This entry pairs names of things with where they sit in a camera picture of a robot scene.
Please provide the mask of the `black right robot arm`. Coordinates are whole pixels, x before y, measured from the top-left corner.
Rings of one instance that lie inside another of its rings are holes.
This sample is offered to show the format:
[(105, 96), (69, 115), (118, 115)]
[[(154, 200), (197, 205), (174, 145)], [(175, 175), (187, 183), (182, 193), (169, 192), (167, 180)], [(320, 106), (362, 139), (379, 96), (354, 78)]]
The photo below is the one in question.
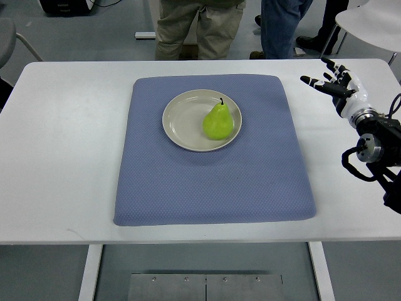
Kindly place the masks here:
[[(390, 168), (400, 166), (400, 122), (393, 118), (399, 108), (400, 95), (397, 95), (387, 114), (380, 114), (372, 108), (355, 113), (352, 125), (359, 140), (356, 146), (341, 155), (342, 166), (350, 174), (362, 181), (376, 181), (381, 185), (385, 191), (383, 204), (396, 213), (400, 213), (400, 173), (394, 173)], [(349, 162), (352, 154), (366, 164), (371, 176), (362, 174)]]

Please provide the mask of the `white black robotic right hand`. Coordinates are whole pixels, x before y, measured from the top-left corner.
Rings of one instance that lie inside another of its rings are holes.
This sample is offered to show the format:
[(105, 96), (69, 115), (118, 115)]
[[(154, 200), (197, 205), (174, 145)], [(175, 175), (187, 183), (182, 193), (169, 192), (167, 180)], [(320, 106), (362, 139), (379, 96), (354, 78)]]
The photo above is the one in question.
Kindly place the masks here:
[(321, 61), (326, 64), (332, 75), (324, 73), (326, 80), (303, 75), (300, 77), (303, 83), (332, 96), (337, 114), (351, 124), (355, 124), (357, 117), (363, 112), (373, 111), (373, 107), (368, 102), (368, 92), (354, 72), (328, 58), (322, 58)]

